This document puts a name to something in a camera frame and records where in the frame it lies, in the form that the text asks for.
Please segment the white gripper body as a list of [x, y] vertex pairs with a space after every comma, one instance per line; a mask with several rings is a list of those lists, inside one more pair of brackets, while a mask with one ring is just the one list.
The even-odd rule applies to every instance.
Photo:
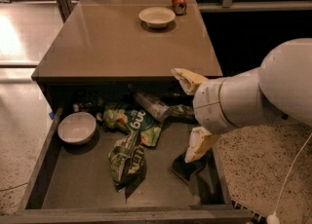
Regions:
[[237, 129], [226, 117], [221, 106], [220, 91], [224, 78], [202, 83], [193, 98], [193, 109], [198, 123], [212, 134], [223, 134]]

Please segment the yellow white gripper finger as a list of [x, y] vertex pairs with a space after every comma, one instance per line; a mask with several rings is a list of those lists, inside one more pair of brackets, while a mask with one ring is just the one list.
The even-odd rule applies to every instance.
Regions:
[[213, 134], [203, 127], [193, 128], [184, 161], [192, 163], [200, 160], [220, 139], [219, 134]]
[[184, 68], [173, 68], [173, 76], [187, 95], [194, 95], [207, 78]]

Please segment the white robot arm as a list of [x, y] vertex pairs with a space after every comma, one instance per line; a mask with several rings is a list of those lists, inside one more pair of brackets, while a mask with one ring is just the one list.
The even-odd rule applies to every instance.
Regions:
[[287, 41], [250, 71], [208, 79], [183, 68], [172, 74], [193, 97], [195, 119], [185, 161], [201, 159], [223, 133], [257, 125], [312, 126], [312, 39]]

